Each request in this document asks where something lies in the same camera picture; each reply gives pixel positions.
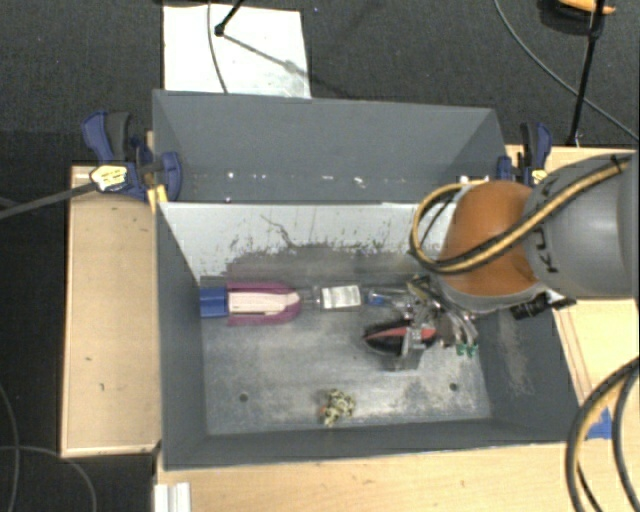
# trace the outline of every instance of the white label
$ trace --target white label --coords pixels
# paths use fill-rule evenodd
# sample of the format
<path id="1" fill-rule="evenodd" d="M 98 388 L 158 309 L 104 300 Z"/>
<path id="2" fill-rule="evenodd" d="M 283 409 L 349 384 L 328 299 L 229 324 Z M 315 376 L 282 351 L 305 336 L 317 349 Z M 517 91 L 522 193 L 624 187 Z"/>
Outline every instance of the white label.
<path id="1" fill-rule="evenodd" d="M 356 285 L 322 289 L 322 307 L 324 309 L 350 308 L 361 304 L 360 288 Z"/>
<path id="2" fill-rule="evenodd" d="M 91 180 L 104 192 L 109 187 L 127 184 L 127 168 L 121 165 L 101 165 L 90 174 Z"/>

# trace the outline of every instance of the white paper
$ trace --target white paper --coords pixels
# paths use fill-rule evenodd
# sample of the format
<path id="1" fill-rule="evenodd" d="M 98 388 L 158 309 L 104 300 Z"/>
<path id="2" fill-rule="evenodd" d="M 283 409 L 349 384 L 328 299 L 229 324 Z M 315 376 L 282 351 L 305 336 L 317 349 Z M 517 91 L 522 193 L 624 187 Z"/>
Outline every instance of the white paper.
<path id="1" fill-rule="evenodd" d="M 214 27 L 228 5 L 164 7 L 164 87 L 172 91 L 223 92 L 209 46 L 229 93 L 310 98 L 300 13 L 241 7 L 224 37 Z"/>

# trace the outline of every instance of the blue cap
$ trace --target blue cap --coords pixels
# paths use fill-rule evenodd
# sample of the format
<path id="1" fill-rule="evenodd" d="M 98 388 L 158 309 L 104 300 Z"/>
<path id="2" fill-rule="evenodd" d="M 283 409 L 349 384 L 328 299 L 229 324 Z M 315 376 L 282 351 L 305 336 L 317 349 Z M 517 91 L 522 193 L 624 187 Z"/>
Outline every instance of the blue cap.
<path id="1" fill-rule="evenodd" d="M 200 288 L 200 316 L 202 318 L 229 316 L 225 286 Z"/>

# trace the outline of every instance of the wire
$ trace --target wire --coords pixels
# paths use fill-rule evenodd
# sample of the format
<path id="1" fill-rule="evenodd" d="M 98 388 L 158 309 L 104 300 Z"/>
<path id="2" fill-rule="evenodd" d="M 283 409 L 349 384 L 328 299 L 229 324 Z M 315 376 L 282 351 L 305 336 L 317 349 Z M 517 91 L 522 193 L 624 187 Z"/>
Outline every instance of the wire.
<path id="1" fill-rule="evenodd" d="M 213 49 L 213 36 L 211 35 L 211 0 L 207 1 L 207 37 L 209 38 L 209 51 L 211 52 L 211 60 L 213 61 L 213 67 L 216 70 L 216 75 L 218 75 L 218 80 L 220 81 L 222 92 L 223 94 L 229 94 L 227 85 L 224 83 L 224 79 L 222 78 L 222 72 L 220 71 L 220 65 L 218 64 L 216 52 Z"/>
<path id="2" fill-rule="evenodd" d="M 625 159 L 622 162 L 625 168 L 628 166 L 628 162 L 629 159 Z M 423 266 L 425 266 L 427 270 L 437 274 L 459 274 L 462 272 L 469 272 L 475 268 L 490 263 L 502 254 L 511 250 L 516 243 L 540 225 L 547 217 L 565 206 L 578 194 L 593 187 L 594 185 L 597 185 L 598 183 L 617 176 L 622 172 L 623 168 L 617 161 L 614 161 L 614 165 L 597 169 L 594 172 L 582 176 L 571 182 L 565 188 L 547 197 L 543 203 L 536 206 L 534 210 L 513 224 L 503 233 L 494 236 L 482 244 L 453 258 L 446 260 L 434 260 L 427 256 L 422 250 L 422 247 L 420 247 L 418 226 L 420 224 L 420 220 L 424 216 L 424 212 L 427 211 L 434 202 L 438 201 L 444 195 L 449 194 L 452 190 L 458 190 L 465 186 L 465 184 L 460 183 L 445 185 L 425 197 L 420 205 L 418 205 L 416 213 L 414 214 L 411 227 L 411 243 L 415 256 L 422 262 Z"/>
<path id="3" fill-rule="evenodd" d="M 4 406 L 9 415 L 9 423 L 11 424 L 11 435 L 13 437 L 13 449 L 15 450 L 15 458 L 13 464 L 13 482 L 11 484 L 11 497 L 9 498 L 9 506 L 7 512 L 13 512 L 16 506 L 16 497 L 18 495 L 18 479 L 20 478 L 20 436 L 18 435 L 18 424 L 16 422 L 16 416 L 13 414 L 13 408 L 11 402 L 7 396 L 4 387 L 0 383 L 0 396 L 4 402 Z"/>
<path id="4" fill-rule="evenodd" d="M 42 208 L 43 206 L 49 206 L 61 201 L 66 201 L 68 199 L 81 196 L 88 192 L 94 192 L 95 190 L 96 186 L 94 183 L 86 183 L 85 185 L 80 185 L 79 187 L 74 187 L 69 190 L 63 190 L 62 192 L 58 192 L 57 194 L 52 194 L 50 196 L 36 199 L 35 201 L 20 203 L 17 206 L 12 206 L 10 208 L 7 208 L 6 210 L 0 210 L 0 220 L 13 217 L 14 215 L 18 215 L 20 213 L 36 210 L 38 208 Z"/>
<path id="5" fill-rule="evenodd" d="M 451 201 L 453 201 L 454 197 L 455 197 L 455 194 L 453 194 L 453 193 L 450 196 L 448 196 L 447 199 L 445 200 L 445 202 L 440 207 L 440 209 L 435 213 L 435 215 L 433 216 L 433 218 L 429 222 L 429 225 L 427 226 L 427 229 L 424 230 L 424 234 L 422 235 L 422 240 L 420 240 L 420 247 L 422 247 L 424 245 L 424 241 L 427 239 L 427 236 L 429 236 L 429 232 L 431 231 L 431 228 L 433 228 L 433 225 L 436 223 L 438 218 L 440 218 L 440 215 L 442 215 L 442 212 L 444 212 L 446 210 L 447 206 L 449 206 L 451 204 Z"/>
<path id="6" fill-rule="evenodd" d="M 578 478 L 580 479 L 580 485 L 582 485 L 584 493 L 587 495 L 587 499 L 589 500 L 589 503 L 591 503 L 591 506 L 594 508 L 594 510 L 596 512 L 604 512 L 602 510 L 602 507 L 600 506 L 600 503 L 598 503 L 598 500 L 593 495 L 593 492 L 591 491 L 591 488 L 587 483 L 587 479 L 584 476 L 584 472 L 582 471 L 582 467 L 580 466 L 580 464 L 578 464 Z"/>
<path id="7" fill-rule="evenodd" d="M 531 60 L 533 60 L 538 66 L 540 66 L 545 73 L 547 73 L 551 78 L 553 78 L 556 82 L 558 82 L 562 87 L 567 89 L 574 96 L 578 96 L 578 91 L 576 89 L 574 89 L 573 87 L 571 87 L 571 85 L 569 85 L 567 82 L 565 82 L 552 69 L 550 69 L 544 62 L 542 62 L 533 53 L 533 51 L 531 51 L 531 49 L 525 44 L 525 42 L 520 38 L 520 36 L 518 36 L 518 34 L 516 33 L 515 29 L 513 28 L 513 25 L 511 25 L 511 23 L 509 22 L 509 20 L 505 16 L 502 8 L 500 7 L 500 3 L 498 2 L 498 0 L 493 0 L 493 3 L 495 5 L 495 7 L 496 7 L 496 11 L 498 12 L 498 15 L 500 16 L 500 19 L 502 20 L 502 23 L 507 28 L 507 30 L 509 31 L 509 33 L 511 34 L 513 39 L 520 45 L 520 47 L 525 51 L 525 53 L 531 58 Z M 634 133 L 631 130 L 631 128 L 628 128 L 627 126 L 622 124 L 620 121 L 618 121 L 611 114 L 606 112 L 604 109 L 602 109 L 598 105 L 594 104 L 591 100 L 589 100 L 587 98 L 584 98 L 584 102 L 587 105 L 589 105 L 593 110 L 598 112 L 600 115 L 604 116 L 610 122 L 615 124 L 618 128 L 620 128 L 627 135 L 629 135 L 633 140 L 635 140 L 636 142 L 640 142 L 640 138 L 638 138 L 638 134 Z"/>
<path id="8" fill-rule="evenodd" d="M 638 380 L 638 372 L 639 368 L 636 366 L 634 372 L 625 382 L 622 391 L 620 391 L 620 396 L 618 397 L 618 403 L 616 405 L 616 410 L 613 416 L 611 431 L 613 438 L 613 454 L 615 456 L 616 468 L 618 469 L 620 482 L 622 483 L 624 492 L 627 495 L 627 499 L 629 500 L 629 503 L 631 503 L 633 509 L 640 511 L 640 501 L 638 501 L 638 496 L 633 488 L 631 479 L 629 478 L 629 471 L 627 470 L 627 465 L 624 460 L 624 453 L 622 452 L 622 415 L 624 413 L 624 407 L 627 403 L 627 399 L 631 394 L 631 389 Z"/>
<path id="9" fill-rule="evenodd" d="M 0 451 L 14 450 L 13 446 L 0 446 Z M 28 446 L 28 445 L 20 445 L 18 447 L 20 451 L 24 452 L 32 452 L 32 453 L 41 453 L 43 455 L 49 455 L 50 457 L 55 458 L 56 460 L 62 461 L 65 464 L 69 464 L 76 472 L 82 477 L 85 484 L 87 484 L 87 489 L 89 490 L 89 494 L 91 497 L 91 510 L 92 512 L 98 512 L 98 498 L 96 496 L 96 490 L 93 484 L 91 483 L 91 479 L 89 475 L 87 475 L 86 471 L 82 469 L 82 467 L 69 459 L 61 458 L 56 452 L 53 450 L 49 450 L 48 448 L 40 448 L 39 446 Z"/>
<path id="10" fill-rule="evenodd" d="M 82 469 L 82 467 L 76 462 L 61 458 L 56 452 L 53 450 L 49 450 L 48 448 L 40 448 L 38 446 L 28 446 L 20 444 L 20 436 L 18 434 L 18 424 L 16 422 L 16 416 L 13 412 L 13 408 L 11 407 L 11 402 L 9 401 L 9 397 L 4 390 L 4 387 L 0 383 L 0 397 L 2 397 L 2 401 L 4 402 L 5 408 L 7 410 L 7 415 L 9 416 L 9 423 L 11 424 L 11 433 L 13 436 L 13 445 L 12 446 L 0 446 L 0 452 L 4 451 L 15 451 L 15 464 L 13 468 L 13 482 L 11 486 L 11 498 L 9 499 L 9 506 L 7 507 L 7 512 L 13 512 L 16 505 L 16 497 L 18 495 L 18 482 L 20 479 L 20 452 L 32 452 L 32 453 L 41 453 L 44 455 L 49 455 L 50 457 L 54 457 L 57 460 L 64 462 L 65 464 L 69 464 L 75 471 L 82 477 L 85 484 L 87 485 L 87 489 L 89 490 L 89 494 L 91 497 L 91 510 L 92 512 L 98 511 L 98 498 L 96 496 L 96 489 L 91 482 L 91 478 L 89 475 Z"/>
<path id="11" fill-rule="evenodd" d="M 601 382 L 582 404 L 582 407 L 578 410 L 573 425 L 571 426 L 567 439 L 567 451 L 565 454 L 565 476 L 567 480 L 567 487 L 569 489 L 569 496 L 571 497 L 571 502 L 577 512 L 585 512 L 585 508 L 582 504 L 582 500 L 580 499 L 580 494 L 576 485 L 580 448 L 584 443 L 591 424 L 600 415 L 602 409 L 610 398 L 615 396 L 615 393 L 623 387 L 626 379 L 629 378 L 629 375 L 633 374 L 637 368 L 638 358 L 636 357 Z"/>

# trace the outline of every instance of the bin floor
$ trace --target bin floor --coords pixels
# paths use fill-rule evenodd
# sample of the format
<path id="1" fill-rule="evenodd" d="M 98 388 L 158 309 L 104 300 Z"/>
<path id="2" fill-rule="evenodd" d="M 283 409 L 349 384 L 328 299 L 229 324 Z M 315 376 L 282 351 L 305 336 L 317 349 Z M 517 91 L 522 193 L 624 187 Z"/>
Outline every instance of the bin floor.
<path id="1" fill-rule="evenodd" d="M 334 388 L 356 401 L 335 428 L 490 416 L 478 356 L 434 346 L 417 370 L 389 371 L 360 338 L 376 320 L 376 308 L 303 311 L 279 326 L 203 320 L 209 434 L 326 428 L 322 407 Z"/>

